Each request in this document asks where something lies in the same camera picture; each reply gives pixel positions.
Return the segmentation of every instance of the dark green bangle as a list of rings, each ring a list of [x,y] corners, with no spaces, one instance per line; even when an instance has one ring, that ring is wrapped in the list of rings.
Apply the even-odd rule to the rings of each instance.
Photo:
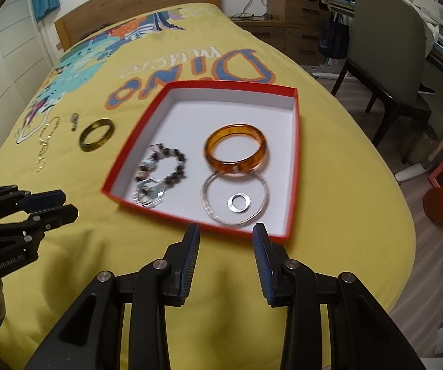
[[[86,140],[86,137],[92,131],[94,131],[96,128],[104,127],[104,126],[109,127],[109,130],[106,131],[106,133],[100,139],[98,139],[96,142],[93,142],[93,143],[84,143],[84,141]],[[115,125],[113,124],[113,122],[111,120],[109,120],[107,118],[103,118],[98,121],[95,121],[94,123],[92,123],[89,127],[87,127],[82,132],[81,136],[79,137],[79,147],[81,148],[82,151],[96,150],[99,147],[102,147],[112,137],[114,132],[115,132]]]

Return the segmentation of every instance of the jewelry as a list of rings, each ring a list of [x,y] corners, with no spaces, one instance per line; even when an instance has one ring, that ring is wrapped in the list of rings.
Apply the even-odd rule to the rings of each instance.
[[[137,189],[133,192],[134,203],[141,207],[155,207],[163,201],[165,184],[156,178],[145,179],[137,183]]]
[[[50,126],[50,124],[52,123],[53,120],[55,120],[55,125],[54,125],[52,131],[50,131],[50,133],[48,134],[47,138],[44,140],[42,136],[45,133],[45,131],[47,130],[47,128]],[[35,166],[36,173],[39,173],[43,169],[45,164],[47,163],[47,159],[45,157],[43,157],[43,155],[47,152],[48,146],[50,144],[50,139],[51,139],[52,135],[54,134],[55,130],[57,129],[57,127],[59,126],[59,123],[60,123],[60,117],[54,117],[48,122],[48,124],[46,124],[43,127],[43,129],[40,132],[40,136],[39,136],[40,141],[38,143],[41,144],[41,149],[40,149],[40,152],[38,153],[38,160],[36,161],[36,166]]]
[[[244,208],[236,208],[233,205],[233,199],[236,197],[241,197],[245,200],[245,207]],[[245,193],[236,193],[235,195],[231,196],[228,199],[228,208],[230,209],[231,212],[244,212],[245,210],[247,210],[250,206],[250,197],[247,196]]]
[[[95,129],[100,128],[100,127],[104,127],[107,126],[109,127],[109,129],[106,131],[106,133],[99,138],[97,141],[92,142],[92,143],[84,143],[84,141],[86,140],[86,137]],[[113,133],[115,132],[115,125],[113,124],[113,122],[109,119],[100,119],[98,121],[95,121],[94,123],[92,123],[89,127],[87,127],[81,134],[81,136],[79,137],[79,147],[81,148],[82,151],[93,151],[96,150],[100,147],[102,147],[113,135]]]
[[[70,122],[72,123],[71,131],[76,132],[77,131],[77,120],[79,119],[79,114],[74,113],[70,116]]]
[[[214,157],[214,150],[217,144],[228,136],[236,134],[244,134],[253,138],[259,143],[259,149],[250,157],[232,162],[223,162]],[[247,124],[232,124],[218,129],[206,140],[204,145],[204,156],[207,162],[222,174],[247,173],[261,164],[266,155],[267,143],[266,138],[259,129]]]
[[[206,212],[209,214],[209,216],[213,219],[216,220],[218,222],[220,222],[221,224],[224,225],[230,225],[230,226],[235,226],[235,225],[245,225],[249,222],[251,222],[252,220],[254,220],[256,217],[258,217],[266,208],[266,206],[268,205],[268,201],[269,201],[269,185],[267,180],[264,178],[264,176],[258,174],[257,172],[251,170],[249,172],[250,175],[255,176],[256,178],[258,178],[263,186],[264,186],[264,199],[262,200],[261,206],[259,207],[259,209],[257,210],[257,212],[250,216],[249,218],[247,218],[246,220],[240,221],[240,222],[227,222],[225,220],[223,220],[220,216],[218,216],[213,209],[210,206],[209,201],[207,200],[207,187],[210,185],[210,183],[217,178],[218,176],[221,175],[221,173],[219,171],[215,171],[214,173],[212,173],[210,176],[207,177],[207,179],[204,181],[203,186],[201,188],[201,201],[203,203],[204,206],[204,210],[206,210]]]
[[[137,187],[133,193],[133,200],[138,206],[150,207],[156,206],[163,200],[163,194],[166,189],[179,183],[185,177],[185,154],[178,149],[169,149],[162,143],[149,146],[153,153],[146,160],[141,161],[136,172]],[[156,169],[158,161],[167,157],[175,157],[177,166],[175,171],[166,176],[162,181],[156,178],[149,178],[150,173]],[[147,187],[148,183],[154,183],[153,188]]]

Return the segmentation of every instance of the silver ring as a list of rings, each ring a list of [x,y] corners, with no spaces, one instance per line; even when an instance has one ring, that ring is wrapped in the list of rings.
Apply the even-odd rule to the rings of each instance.
[[[141,193],[141,189],[149,183],[155,184],[152,188],[148,188],[148,194]],[[136,185],[136,189],[132,194],[132,200],[141,207],[155,207],[163,201],[165,193],[165,184],[156,178],[148,178],[140,181]]]
[[[233,199],[236,197],[241,197],[245,200],[245,207],[244,208],[236,208],[233,205]],[[235,195],[231,196],[228,199],[228,208],[230,209],[231,212],[244,212],[245,210],[247,210],[250,206],[250,197],[247,196],[245,193],[236,193]]]
[[[210,203],[207,201],[207,187],[210,185],[210,183],[215,178],[220,176],[220,172],[215,171],[214,173],[212,173],[210,176],[207,177],[207,179],[204,181],[203,186],[201,188],[201,202],[203,203],[204,210],[206,210],[208,215],[213,220],[218,221],[219,223],[221,223],[223,225],[231,225],[231,226],[245,225],[245,224],[251,222],[252,220],[254,220],[256,217],[259,217],[259,215],[264,211],[264,209],[266,208],[266,206],[268,205],[268,202],[269,202],[269,185],[268,185],[268,182],[264,178],[264,176],[258,174],[254,170],[251,170],[248,173],[248,175],[253,175],[256,178],[259,178],[259,180],[262,182],[262,184],[264,186],[264,199],[262,200],[261,206],[259,207],[259,209],[257,210],[257,212],[254,215],[252,215],[249,218],[247,218],[246,220],[243,220],[243,221],[240,221],[240,222],[227,222],[227,221],[223,220],[218,214],[216,214],[213,211],[213,209],[210,206]]]

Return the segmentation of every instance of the drawer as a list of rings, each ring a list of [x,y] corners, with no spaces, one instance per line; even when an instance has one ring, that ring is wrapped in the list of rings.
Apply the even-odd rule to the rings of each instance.
[[[287,29],[284,53],[299,65],[319,65],[324,56],[317,52],[318,44],[317,36],[309,36],[301,29]]]
[[[244,30],[257,37],[260,41],[283,52],[285,46],[285,28],[282,27],[243,27]]]
[[[319,27],[321,24],[319,2],[285,0],[285,22],[305,23]]]

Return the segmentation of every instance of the amber bangle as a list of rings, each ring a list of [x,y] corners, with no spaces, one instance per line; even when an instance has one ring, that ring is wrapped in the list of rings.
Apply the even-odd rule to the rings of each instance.
[[[232,162],[223,162],[214,158],[214,151],[217,144],[228,136],[234,136],[237,134],[243,134],[250,136],[256,142],[259,143],[259,149],[250,157]],[[261,164],[264,156],[266,155],[267,143],[266,138],[259,129],[247,124],[232,124],[226,127],[220,128],[215,131],[207,140],[204,145],[204,156],[207,162],[222,174],[238,174],[248,173],[256,166]]]
[[[94,131],[96,128],[107,126],[109,129],[106,131],[106,133],[98,139],[96,142],[93,143],[84,143],[86,140],[86,137]],[[87,127],[79,137],[79,147],[82,151],[93,151],[98,149],[99,147],[102,147],[113,135],[115,132],[115,125],[113,122],[109,119],[100,119],[98,121],[95,121],[92,123],[89,127]]]

